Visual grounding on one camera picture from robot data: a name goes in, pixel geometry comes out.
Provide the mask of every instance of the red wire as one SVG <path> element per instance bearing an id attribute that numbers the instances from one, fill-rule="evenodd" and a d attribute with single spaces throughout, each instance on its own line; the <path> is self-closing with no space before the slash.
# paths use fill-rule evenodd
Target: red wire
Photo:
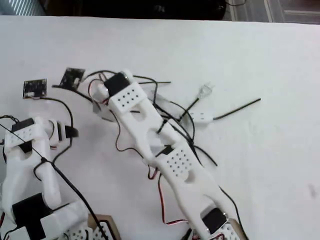
<path id="1" fill-rule="evenodd" d="M 150 179 L 150 180 L 153 180 L 153 179 L 155 179 L 155 177 L 156 177 L 156 175 L 157 175 L 157 173 L 158 173 L 158 168 L 156 168 L 155 170 L 154 170 L 154 172 L 153 172 L 153 174 L 152 174 L 152 176 L 150 175 L 150 173 L 151 173 L 151 169 L 150 169 L 150 165 L 148 165 L 148 179 Z"/>
<path id="2" fill-rule="evenodd" d="M 89 86 L 88 86 L 88 95 L 89 95 L 90 98 L 92 98 L 92 96 L 91 96 L 91 86 L 92 86 L 92 83 L 94 81 L 99 81 L 99 82 L 102 82 L 102 83 L 104 82 L 101 79 L 93 79 L 93 80 L 91 80 L 91 82 L 89 83 Z M 99 104 L 106 104 L 108 100 L 109 100 L 109 98 L 103 100 L 102 102 L 99 102 Z"/>
<path id="3" fill-rule="evenodd" d="M 214 237 L 214 239 L 218 240 L 220 237 L 222 237 L 222 240 L 225 240 L 225 235 L 223 233 L 219 233 L 217 236 Z"/>
<path id="4" fill-rule="evenodd" d="M 159 189 L 159 195 L 160 195 L 160 201 L 161 201 L 162 222 L 164 224 L 166 224 L 166 225 L 174 225 L 174 224 L 179 224 L 179 223 L 182 223 L 182 222 L 188 222 L 185 219 L 178 219 L 178 220 L 166 222 L 166 220 L 165 220 L 165 201 L 164 201 L 164 196 L 162 194 L 161 184 L 160 184 L 161 176 L 162 176 L 162 174 L 160 173 L 159 179 L 158 179 L 158 189 Z"/>
<path id="5" fill-rule="evenodd" d="M 2 227 L 2 224 L 4 223 L 5 216 L 6 216 L 6 213 L 3 212 L 1 215 L 1 218 L 0 218 L 0 228 Z"/>

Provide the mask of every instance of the black cable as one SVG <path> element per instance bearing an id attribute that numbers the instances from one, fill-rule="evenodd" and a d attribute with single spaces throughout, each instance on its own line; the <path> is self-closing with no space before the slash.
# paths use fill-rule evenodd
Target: black cable
<path id="1" fill-rule="evenodd" d="M 92 73 L 90 73 L 89 75 L 87 75 L 84 80 L 86 80 L 87 78 L 96 75 L 96 74 L 101 74 L 101 73 L 109 73 L 109 74 L 116 74 L 115 71 L 110 71 L 110 70 L 99 70 L 99 71 L 94 71 Z"/>
<path id="2" fill-rule="evenodd" d="M 52 98 L 52 97 L 39 97 L 39 98 L 32 98 L 33 100 L 50 100 L 50 101 L 55 101 L 55 102 L 58 102 L 58 103 L 61 103 L 65 106 L 66 110 L 68 111 L 69 115 L 70 115 L 70 126 L 71 128 L 74 127 L 74 117 L 72 115 L 72 112 L 70 110 L 70 108 L 68 107 L 68 105 L 64 102 L 64 101 L 61 101 L 59 99 L 56 99 L 56 98 Z M 72 147 L 72 143 L 73 143 L 73 137 L 71 136 L 70 137 L 70 142 L 69 142 L 69 146 L 67 146 L 64 150 L 62 150 L 60 153 L 58 153 L 52 160 L 52 163 L 55 164 L 57 159 L 62 155 L 64 154 L 68 149 L 70 149 Z"/>
<path id="3" fill-rule="evenodd" d="M 219 188 L 220 188 L 221 191 L 224 193 L 224 195 L 226 195 L 226 196 L 228 197 L 228 199 L 230 199 L 230 201 L 233 203 L 234 208 L 235 208 L 235 212 L 236 212 L 236 216 L 237 216 L 237 218 L 238 218 L 238 222 L 239 222 L 240 228 L 241 228 L 241 230 L 242 230 L 242 232 L 243 232 L 243 235 L 245 236 L 245 238 L 246 238 L 247 240 L 249 240 L 249 238 L 248 238 L 248 236 L 247 236 L 247 234 L 246 234 L 246 232 L 245 232 L 245 230 L 244 230 L 244 227 L 242 226 L 237 204 L 236 204 L 235 201 L 232 199 L 232 197 L 228 195 L 228 193 L 226 193 L 220 186 L 219 186 Z"/>
<path id="4" fill-rule="evenodd" d="M 183 235 L 183 237 L 181 238 L 181 240 L 188 240 L 189 237 L 190 237 L 190 235 L 191 235 L 191 233 L 192 233 L 192 230 L 191 230 L 191 228 L 189 228 L 189 229 L 186 231 L 185 235 Z"/>
<path id="5" fill-rule="evenodd" d="M 18 228 L 19 228 L 19 227 L 17 226 L 17 227 L 15 227 L 15 228 L 12 229 L 12 230 L 7 231 L 7 232 L 5 233 L 5 235 L 4 235 L 3 240 L 7 240 L 7 235 L 10 234 L 10 233 L 12 233 L 12 232 L 14 232 L 14 231 L 17 230 Z"/>
<path id="6" fill-rule="evenodd" d="M 221 116 L 214 117 L 213 120 L 223 119 L 224 117 L 229 116 L 230 114 L 233 114 L 233 113 L 235 113 L 235 112 L 237 112 L 237 111 L 239 111 L 241 109 L 244 109 L 245 107 L 248 107 L 248 106 L 250 106 L 250 105 L 252 105 L 252 104 L 254 104 L 256 102 L 259 102 L 260 100 L 261 100 L 261 98 L 258 98 L 258 99 L 254 100 L 254 101 L 251 101 L 251 102 L 249 102 L 249 103 L 247 103 L 247 104 L 245 104 L 245 105 L 243 105 L 241 107 L 236 108 L 235 110 L 229 111 L 229 112 L 227 112 L 227 113 L 225 113 L 225 114 L 223 114 Z"/>
<path id="7" fill-rule="evenodd" d="M 245 5 L 245 4 L 247 3 L 247 0 L 244 0 L 243 3 L 239 3 L 239 4 L 231 4 L 231 3 L 227 2 L 227 1 L 225 1 L 225 3 L 226 3 L 227 5 L 229 5 L 229 6 L 231 6 L 231 7 L 238 7 L 238 6 L 243 6 L 243 5 Z"/>
<path id="8" fill-rule="evenodd" d="M 3 116 L 0 116 L 0 119 L 11 119 L 15 123 L 20 122 L 18 118 L 14 117 L 12 115 L 3 115 Z"/>
<path id="9" fill-rule="evenodd" d="M 41 98 L 32 98 L 34 100 L 51 100 L 51 101 L 56 101 L 59 103 L 62 103 L 66 109 L 68 110 L 69 114 L 70 114 L 70 121 L 71 121 L 71 127 L 73 128 L 74 126 L 74 119 L 73 119 L 73 115 L 72 112 L 70 110 L 70 108 L 68 107 L 67 104 L 65 104 L 63 101 L 59 100 L 59 99 L 55 99 L 55 98 L 51 98 L 51 97 L 41 97 Z M 3 128 L 5 128 L 6 130 L 8 130 L 9 132 L 11 132 L 12 134 L 14 134 L 17 138 L 19 138 L 20 140 L 22 140 L 24 143 L 26 142 L 25 140 L 23 140 L 22 138 L 20 138 L 19 136 L 17 136 L 13 131 L 9 130 L 8 128 L 6 128 L 5 126 L 3 126 L 0 123 L 0 126 L 2 126 Z M 102 236 L 104 237 L 105 240 L 108 240 L 107 235 L 105 234 L 105 232 L 103 231 L 102 226 L 99 224 L 98 218 L 95 215 L 95 213 L 93 212 L 91 206 L 89 205 L 89 203 L 87 202 L 87 200 L 85 199 L 85 197 L 82 195 L 82 193 L 69 181 L 69 179 L 60 171 L 59 168 L 57 168 L 57 166 L 55 165 L 55 161 L 58 159 L 59 156 L 61 156 L 63 153 L 65 153 L 70 147 L 72 146 L 72 137 L 70 138 L 70 144 L 69 146 L 67 146 L 63 151 L 61 151 L 57 156 L 55 156 L 55 158 L 53 159 L 52 162 L 48 161 L 45 157 L 43 157 L 37 150 L 35 150 L 33 147 L 32 149 L 41 157 L 41 163 L 39 163 L 34 169 L 33 169 L 33 173 L 35 175 L 36 178 L 38 178 L 38 176 L 36 175 L 36 169 L 41 166 L 44 163 L 50 163 L 53 167 L 53 169 L 62 177 L 62 179 L 66 182 L 66 184 L 68 184 L 68 186 L 79 196 L 79 198 L 83 201 L 83 203 L 85 204 L 85 206 L 87 207 L 87 209 L 89 210 L 90 214 L 92 215 L 95 223 L 97 224 L 99 230 L 101 231 Z"/>
<path id="10" fill-rule="evenodd" d="M 218 164 L 216 163 L 216 161 L 215 161 L 205 150 L 203 150 L 201 147 L 196 146 L 196 145 L 193 145 L 193 147 L 194 147 L 195 149 L 199 149 L 204 155 L 206 155 L 206 156 L 214 163 L 214 165 L 215 165 L 216 167 L 218 167 Z"/>
<path id="11" fill-rule="evenodd" d="M 137 149 L 135 149 L 135 148 L 133 148 L 133 147 L 128 147 L 128 148 L 125 148 L 125 149 L 120 149 L 120 148 L 118 147 L 118 141 L 119 141 L 119 137 L 120 137 L 120 134 L 121 134 L 121 126 L 120 126 L 120 122 L 119 122 L 119 120 L 117 119 L 117 117 L 116 117 L 116 115 L 114 114 L 114 112 L 111 111 L 111 110 L 110 110 L 110 112 L 111 112 L 112 115 L 114 116 L 115 121 L 116 121 L 116 124 L 118 125 L 118 129 L 119 129 L 118 135 L 116 136 L 116 140 L 115 140 L 115 148 L 116 148 L 119 152 L 124 152 L 124 151 L 127 151 L 127 150 L 134 150 L 137 154 L 140 155 L 141 158 L 144 158 L 144 157 L 142 156 L 142 154 L 141 154 Z"/>
<path id="12" fill-rule="evenodd" d="M 84 95 L 83 93 L 81 93 L 81 92 L 79 92 L 77 90 L 64 88 L 64 87 L 62 87 L 60 85 L 52 85 L 52 87 L 55 88 L 55 89 L 64 89 L 64 90 L 68 90 L 68 91 L 74 92 L 74 93 L 80 95 L 81 97 L 87 99 L 88 101 L 90 101 L 90 103 L 92 103 L 92 99 L 90 97 L 88 97 L 87 95 Z"/>
<path id="13" fill-rule="evenodd" d="M 153 105 L 156 104 L 156 98 L 157 98 L 157 91 L 158 91 L 158 82 L 154 80 L 153 78 L 147 77 L 147 76 L 139 76 L 139 75 L 133 75 L 134 78 L 139 78 L 139 79 L 147 79 L 152 81 L 155 84 L 155 89 L 154 89 L 154 95 L 153 95 Z"/>
<path id="14" fill-rule="evenodd" d="M 3 146 L 3 148 L 2 148 L 2 156 L 3 156 L 5 164 L 7 164 L 7 156 L 5 154 L 5 146 Z"/>
<path id="15" fill-rule="evenodd" d="M 66 237 L 66 240 L 69 240 L 69 236 L 67 234 L 63 234 Z"/>
<path id="16" fill-rule="evenodd" d="M 192 119 L 190 113 L 188 112 L 187 109 L 185 109 L 184 107 L 182 107 L 181 105 L 179 105 L 178 103 L 174 102 L 174 101 L 170 101 L 171 104 L 174 104 L 176 106 L 178 106 L 179 108 L 181 108 L 182 110 L 184 110 L 184 112 L 189 116 L 190 118 L 190 121 L 191 121 L 191 124 L 192 124 L 192 141 L 195 140 L 195 134 L 196 134 L 196 127 L 195 127 L 195 122 L 194 120 Z"/>
<path id="17" fill-rule="evenodd" d="M 189 110 L 200 100 L 200 98 L 196 98 L 182 113 L 182 115 L 179 117 L 178 121 L 180 122 L 181 119 L 189 112 Z"/>

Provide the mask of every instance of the black wire tip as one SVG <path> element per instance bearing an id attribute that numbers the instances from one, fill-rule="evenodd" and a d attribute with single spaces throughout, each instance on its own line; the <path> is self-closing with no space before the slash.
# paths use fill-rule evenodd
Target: black wire tip
<path id="1" fill-rule="evenodd" d="M 229 112 L 227 112 L 227 113 L 225 113 L 225 114 L 223 114 L 223 115 L 221 115 L 221 116 L 214 117 L 213 120 L 223 119 L 223 118 L 225 118 L 226 116 L 229 116 L 229 115 L 231 115 L 231 114 L 234 114 L 235 112 L 238 112 L 238 111 L 240 111 L 240 110 L 242 110 L 242 109 L 244 109 L 244 108 L 246 108 L 246 107 L 248 107 L 248 106 L 250 106 L 250 105 L 252 105 L 252 104 L 255 104 L 256 102 L 259 102 L 259 101 L 261 101 L 261 98 L 258 98 L 258 99 L 254 100 L 254 101 L 251 101 L 251 102 L 249 102 L 249 103 L 247 103 L 247 104 L 245 104 L 245 105 L 243 105 L 243 106 L 240 106 L 240 107 L 238 107 L 238 108 L 236 108 L 236 109 L 234 109 L 234 110 L 232 110 L 232 111 L 229 111 Z"/>

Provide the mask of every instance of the white plastic part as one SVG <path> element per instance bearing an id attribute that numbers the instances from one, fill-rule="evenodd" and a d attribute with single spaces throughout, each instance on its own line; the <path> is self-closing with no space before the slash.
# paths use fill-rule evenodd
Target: white plastic part
<path id="1" fill-rule="evenodd" d="M 211 114 L 203 111 L 190 111 L 189 112 L 194 124 L 207 125 L 213 122 L 214 117 Z"/>
<path id="2" fill-rule="evenodd" d="M 225 240 L 241 240 L 229 222 L 220 227 L 211 237 L 215 239 L 215 236 L 218 236 L 219 234 L 223 234 Z"/>
<path id="3" fill-rule="evenodd" d="M 82 201 L 70 203 L 40 220 L 45 234 L 43 240 L 54 240 L 61 236 L 62 233 L 67 232 L 68 229 L 87 221 L 87 219 L 88 211 Z M 10 240 L 30 240 L 26 227 L 21 227 L 11 232 L 9 236 Z M 85 240 L 86 234 L 83 236 L 84 238 L 79 238 L 79 240 Z"/>
<path id="4" fill-rule="evenodd" d="M 92 98 L 97 102 L 103 102 L 109 97 L 108 89 L 106 89 L 103 83 L 98 83 L 96 85 L 95 91 L 92 95 Z"/>
<path id="5" fill-rule="evenodd" d="M 100 222 L 100 225 L 108 237 L 108 240 L 115 240 L 110 232 L 110 229 L 108 228 L 107 223 Z M 58 240 L 105 240 L 102 236 L 99 228 L 97 227 L 94 231 L 92 228 L 85 227 L 85 226 L 79 226 L 74 227 L 70 230 L 67 230 L 63 235 L 61 235 Z"/>
<path id="6" fill-rule="evenodd" d="M 198 98 L 199 99 L 203 99 L 207 96 L 209 96 L 211 93 L 212 93 L 212 89 L 214 88 L 215 86 L 212 85 L 211 82 L 207 82 L 205 85 L 203 85 L 201 88 L 200 88 L 200 91 L 198 93 Z"/>
<path id="7" fill-rule="evenodd" d="M 14 132 L 24 141 L 32 141 L 32 147 L 48 161 L 51 160 L 49 138 L 45 131 L 44 120 L 34 118 L 34 124 Z M 6 154 L 6 177 L 2 186 L 2 208 L 13 221 L 12 205 L 23 200 L 23 194 L 29 181 L 35 178 L 33 169 L 41 162 L 35 150 L 25 154 L 19 147 L 23 143 L 13 133 L 6 131 L 4 153 Z M 43 199 L 51 209 L 61 204 L 61 196 L 56 172 L 49 163 L 44 163 L 36 170 L 43 187 Z"/>
<path id="8" fill-rule="evenodd" d="M 132 93 L 137 95 L 136 98 L 127 100 Z M 199 164 L 187 141 L 168 122 L 163 124 L 164 120 L 136 82 L 111 97 L 109 107 L 134 138 L 136 148 L 147 163 L 158 168 L 166 178 L 190 226 L 201 239 L 209 239 L 210 234 L 201 213 L 211 205 L 218 206 L 228 215 L 232 215 L 234 210 L 224 204 L 223 192 L 212 175 Z M 140 110 L 143 119 L 133 117 L 130 112 L 133 108 Z M 166 138 L 173 151 L 156 157 L 151 151 L 147 134 L 149 131 L 157 132 L 160 128 L 159 135 Z"/>
<path id="9" fill-rule="evenodd" d="M 42 218 L 41 224 L 46 239 L 57 238 L 61 233 L 88 219 L 88 210 L 85 204 L 78 200 Z"/>

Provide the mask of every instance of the white connector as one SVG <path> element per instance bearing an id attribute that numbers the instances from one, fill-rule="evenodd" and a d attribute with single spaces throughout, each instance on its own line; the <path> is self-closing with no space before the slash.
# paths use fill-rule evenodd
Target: white connector
<path id="1" fill-rule="evenodd" d="M 201 88 L 200 88 L 200 91 L 198 93 L 198 98 L 199 99 L 203 99 L 207 96 L 209 96 L 211 93 L 212 93 L 212 89 L 214 88 L 215 86 L 212 85 L 211 82 L 207 82 L 205 85 L 203 85 Z"/>
<path id="2" fill-rule="evenodd" d="M 191 111 L 189 112 L 194 124 L 207 125 L 211 123 L 214 117 L 207 112 Z"/>

